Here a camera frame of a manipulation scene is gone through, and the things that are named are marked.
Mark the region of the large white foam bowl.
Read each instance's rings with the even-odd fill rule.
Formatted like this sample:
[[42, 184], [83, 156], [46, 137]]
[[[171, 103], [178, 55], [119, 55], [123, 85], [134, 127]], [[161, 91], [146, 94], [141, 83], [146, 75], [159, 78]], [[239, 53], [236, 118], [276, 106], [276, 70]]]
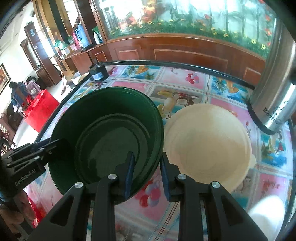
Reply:
[[248, 211], [268, 240], [275, 240], [285, 217], [285, 205], [276, 195], [264, 197]]

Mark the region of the dark green plastic bowl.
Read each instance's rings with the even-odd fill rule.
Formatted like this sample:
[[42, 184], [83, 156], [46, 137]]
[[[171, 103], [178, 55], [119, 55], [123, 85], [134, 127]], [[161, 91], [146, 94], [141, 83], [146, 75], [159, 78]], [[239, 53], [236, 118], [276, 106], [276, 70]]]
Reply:
[[107, 87], [82, 97], [58, 120], [49, 170], [65, 194], [76, 182], [91, 184], [114, 173], [134, 154], [130, 195], [152, 177], [163, 152], [164, 126], [154, 102], [140, 91]]

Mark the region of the cream ribbed plastic bowl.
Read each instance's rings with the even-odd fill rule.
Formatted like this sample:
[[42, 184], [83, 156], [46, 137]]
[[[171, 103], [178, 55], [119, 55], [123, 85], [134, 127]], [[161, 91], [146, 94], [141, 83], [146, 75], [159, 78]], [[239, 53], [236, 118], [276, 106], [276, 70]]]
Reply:
[[187, 106], [167, 120], [164, 130], [169, 162], [197, 182], [217, 181], [233, 192], [256, 163], [246, 128], [222, 107]]

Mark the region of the red scalloped glass plate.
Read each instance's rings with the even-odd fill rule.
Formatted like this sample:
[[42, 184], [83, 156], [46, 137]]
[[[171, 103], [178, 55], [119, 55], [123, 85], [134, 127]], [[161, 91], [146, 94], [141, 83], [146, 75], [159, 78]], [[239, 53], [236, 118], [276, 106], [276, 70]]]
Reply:
[[33, 228], [36, 228], [40, 224], [40, 222], [43, 220], [43, 218], [46, 216], [46, 212], [42, 207], [40, 208], [37, 207], [37, 205], [34, 203], [34, 201], [30, 197], [28, 197], [28, 200], [35, 214], [35, 218], [34, 218], [34, 221], [32, 222], [32, 225], [33, 225]]

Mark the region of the red gift bag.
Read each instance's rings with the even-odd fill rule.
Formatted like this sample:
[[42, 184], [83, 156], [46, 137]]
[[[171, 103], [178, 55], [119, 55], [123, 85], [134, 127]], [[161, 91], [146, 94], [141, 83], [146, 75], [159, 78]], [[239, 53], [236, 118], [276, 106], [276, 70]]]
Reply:
[[58, 107], [59, 101], [48, 92], [42, 90], [25, 111], [25, 122], [38, 133]]

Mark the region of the seated person in blue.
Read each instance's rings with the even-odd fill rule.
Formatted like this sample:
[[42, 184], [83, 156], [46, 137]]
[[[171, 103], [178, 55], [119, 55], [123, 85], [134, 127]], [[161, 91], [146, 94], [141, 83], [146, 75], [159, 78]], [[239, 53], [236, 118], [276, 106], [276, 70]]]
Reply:
[[28, 106], [30, 94], [26, 90], [26, 86], [22, 83], [10, 82], [11, 102], [17, 109], [24, 110]]

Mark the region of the colourful fruit pattern tablecloth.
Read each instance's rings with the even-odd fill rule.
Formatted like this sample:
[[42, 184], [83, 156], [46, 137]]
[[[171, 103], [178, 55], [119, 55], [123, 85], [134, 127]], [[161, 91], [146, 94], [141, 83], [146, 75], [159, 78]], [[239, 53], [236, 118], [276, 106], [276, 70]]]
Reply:
[[218, 157], [228, 151], [237, 157], [230, 143], [234, 129], [224, 120], [211, 128], [196, 110], [198, 104], [216, 105], [232, 113], [249, 136], [256, 164], [232, 196], [251, 215], [269, 240], [282, 240], [281, 227], [291, 199], [293, 150], [289, 124], [274, 135], [262, 132], [247, 110], [250, 88], [210, 74], [180, 68], [138, 65], [107, 66], [109, 77], [102, 84], [85, 81], [62, 106], [41, 136], [49, 138], [61, 116], [81, 97], [104, 87], [128, 87], [146, 94], [157, 106], [165, 130], [164, 150], [170, 162], [194, 177], [198, 165], [192, 156], [205, 148]]

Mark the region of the small black electric motor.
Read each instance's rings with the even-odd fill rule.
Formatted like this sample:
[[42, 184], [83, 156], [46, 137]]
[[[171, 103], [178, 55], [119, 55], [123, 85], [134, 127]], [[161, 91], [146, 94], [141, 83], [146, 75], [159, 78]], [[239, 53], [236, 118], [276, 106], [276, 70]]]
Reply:
[[109, 77], [106, 67], [103, 64], [93, 64], [88, 71], [95, 81], [104, 81]]

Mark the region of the pink thermos flask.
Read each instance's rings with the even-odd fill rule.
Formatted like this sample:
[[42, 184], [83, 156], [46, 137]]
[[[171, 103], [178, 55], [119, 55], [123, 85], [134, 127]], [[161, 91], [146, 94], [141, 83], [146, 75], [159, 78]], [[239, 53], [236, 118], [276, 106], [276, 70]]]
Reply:
[[76, 34], [74, 32], [72, 33], [72, 38], [73, 38], [73, 40], [75, 42], [76, 48], [80, 49], [79, 41], [78, 41], [77, 36], [76, 36]]

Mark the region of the blue thermos flask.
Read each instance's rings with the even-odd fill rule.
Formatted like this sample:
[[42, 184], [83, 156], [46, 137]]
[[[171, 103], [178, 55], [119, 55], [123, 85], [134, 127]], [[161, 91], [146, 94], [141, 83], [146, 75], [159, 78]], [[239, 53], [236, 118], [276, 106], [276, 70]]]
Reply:
[[81, 24], [77, 24], [77, 27], [75, 28], [75, 34], [77, 39], [80, 40], [83, 48], [87, 47], [90, 44], [84, 31], [84, 28]]

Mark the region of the stainless steel thermos jug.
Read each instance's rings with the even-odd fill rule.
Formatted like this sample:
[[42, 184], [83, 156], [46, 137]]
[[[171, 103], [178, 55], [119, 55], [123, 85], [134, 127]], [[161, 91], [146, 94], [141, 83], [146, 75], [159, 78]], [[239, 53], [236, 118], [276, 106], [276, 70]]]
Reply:
[[247, 109], [268, 135], [278, 132], [295, 112], [295, 40], [279, 19], [275, 19], [270, 53]]

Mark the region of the white spray bottle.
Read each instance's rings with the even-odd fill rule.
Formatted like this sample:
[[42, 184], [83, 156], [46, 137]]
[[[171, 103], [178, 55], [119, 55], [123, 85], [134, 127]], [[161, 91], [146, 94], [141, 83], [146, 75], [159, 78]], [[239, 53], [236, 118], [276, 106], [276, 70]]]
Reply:
[[96, 43], [97, 45], [99, 45], [99, 44], [100, 44], [100, 39], [99, 39], [99, 37], [98, 37], [98, 35], [97, 35], [96, 32], [93, 32], [93, 37], [94, 37], [94, 39], [95, 39], [95, 43]]

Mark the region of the framed wall painting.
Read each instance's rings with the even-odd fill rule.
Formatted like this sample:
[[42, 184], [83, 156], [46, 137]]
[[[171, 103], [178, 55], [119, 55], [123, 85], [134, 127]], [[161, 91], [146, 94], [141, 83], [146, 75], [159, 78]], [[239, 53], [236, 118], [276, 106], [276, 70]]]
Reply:
[[3, 64], [0, 65], [0, 94], [3, 92], [3, 90], [6, 88], [6, 86], [11, 81], [10, 76], [8, 75], [5, 67]]

